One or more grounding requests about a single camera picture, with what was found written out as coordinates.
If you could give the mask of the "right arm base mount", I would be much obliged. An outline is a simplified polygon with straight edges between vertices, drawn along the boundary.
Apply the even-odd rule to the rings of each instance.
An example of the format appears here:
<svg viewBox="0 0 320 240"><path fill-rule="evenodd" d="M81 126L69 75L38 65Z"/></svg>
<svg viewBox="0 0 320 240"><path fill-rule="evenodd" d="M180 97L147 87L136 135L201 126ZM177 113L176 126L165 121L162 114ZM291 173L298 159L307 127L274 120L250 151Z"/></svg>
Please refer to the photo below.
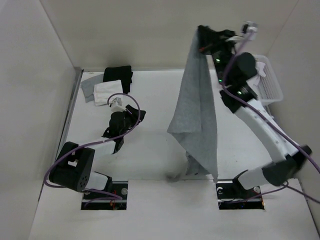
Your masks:
<svg viewBox="0 0 320 240"><path fill-rule="evenodd" d="M215 184L217 204L219 210L264 210L264 202L261 187L255 185L245 189L238 178L244 174L241 172L233 179L221 179Z"/></svg>

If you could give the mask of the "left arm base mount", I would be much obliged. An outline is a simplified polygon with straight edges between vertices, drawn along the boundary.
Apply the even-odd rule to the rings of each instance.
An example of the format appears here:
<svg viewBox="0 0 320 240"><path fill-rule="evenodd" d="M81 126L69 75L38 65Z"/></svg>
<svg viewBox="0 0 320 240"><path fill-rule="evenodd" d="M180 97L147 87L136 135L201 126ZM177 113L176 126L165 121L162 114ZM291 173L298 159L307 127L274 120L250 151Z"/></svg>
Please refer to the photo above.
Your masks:
<svg viewBox="0 0 320 240"><path fill-rule="evenodd" d="M81 210L122 211L127 209L129 182L114 181L105 192L85 192L81 200Z"/></svg>

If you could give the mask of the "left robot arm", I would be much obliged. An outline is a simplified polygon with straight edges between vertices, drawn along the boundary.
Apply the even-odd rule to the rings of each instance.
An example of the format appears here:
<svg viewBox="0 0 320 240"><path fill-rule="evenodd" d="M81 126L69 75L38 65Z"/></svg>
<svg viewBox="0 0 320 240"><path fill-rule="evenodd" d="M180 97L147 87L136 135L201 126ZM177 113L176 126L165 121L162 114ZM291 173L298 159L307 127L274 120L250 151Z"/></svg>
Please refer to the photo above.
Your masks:
<svg viewBox="0 0 320 240"><path fill-rule="evenodd" d="M138 110L128 104L124 111L111 114L109 126L101 139L83 145L66 142L53 168L49 170L48 180L75 192L95 189L100 199L108 199L112 195L112 186L108 184L110 177L92 171L93 162L106 155L116 154L124 144L124 136L141 123L145 115L145 110Z"/></svg>

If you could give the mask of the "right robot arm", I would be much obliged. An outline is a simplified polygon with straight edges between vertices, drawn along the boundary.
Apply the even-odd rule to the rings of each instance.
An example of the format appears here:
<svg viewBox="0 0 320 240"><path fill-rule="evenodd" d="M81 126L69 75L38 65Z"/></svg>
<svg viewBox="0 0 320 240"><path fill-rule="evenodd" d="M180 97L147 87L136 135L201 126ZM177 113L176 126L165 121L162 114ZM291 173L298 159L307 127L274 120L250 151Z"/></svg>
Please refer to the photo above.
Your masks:
<svg viewBox="0 0 320 240"><path fill-rule="evenodd" d="M237 175L232 180L233 194L243 198L257 186L281 186L296 176L312 150L308 145L298 145L284 133L247 83L258 74L256 59L251 53L236 48L236 43L245 45L253 38L256 28L245 24L242 36L232 30L215 31L204 25L199 25L197 30L198 50L212 57L222 85L220 96L224 105L250 128L271 158L271 163Z"/></svg>

